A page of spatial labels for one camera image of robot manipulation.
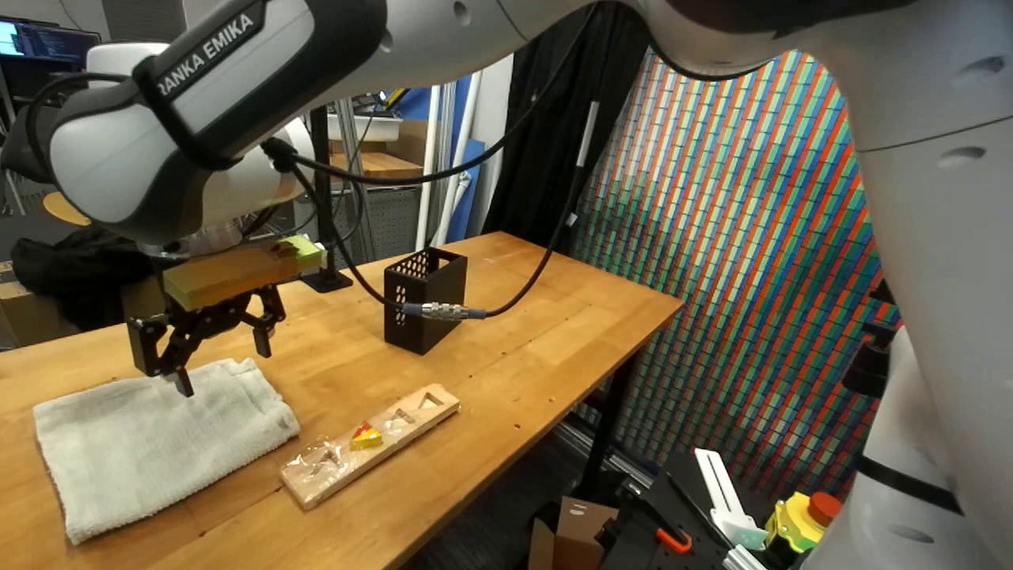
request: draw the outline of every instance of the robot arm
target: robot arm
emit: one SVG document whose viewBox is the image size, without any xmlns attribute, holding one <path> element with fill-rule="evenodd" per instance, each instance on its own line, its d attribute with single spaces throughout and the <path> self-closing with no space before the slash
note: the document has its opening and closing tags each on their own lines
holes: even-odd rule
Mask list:
<svg viewBox="0 0 1013 570">
<path fill-rule="evenodd" d="M 139 239 L 173 239 L 205 224 L 208 201 L 221 199 L 205 193 L 211 170 L 307 108 L 464 76 L 586 3 L 234 0 L 123 85 L 73 94 L 42 135 L 45 157 L 86 215 Z M 916 440 L 913 453 L 930 455 L 974 534 L 1009 566 L 1013 446 L 992 440 L 1013 433 L 1013 3 L 625 3 L 683 72 L 722 78 L 808 52 L 839 78 L 884 269 L 939 420 L 935 440 Z M 844 566 L 867 566 L 871 555 L 896 555 L 875 566 L 944 560 L 944 534 L 927 530 L 927 542 L 913 545 L 907 534 L 918 531 L 896 530 L 884 524 L 896 537 L 884 547 L 871 547 L 875 530 L 859 530 L 844 547 L 859 560 Z"/>
</svg>

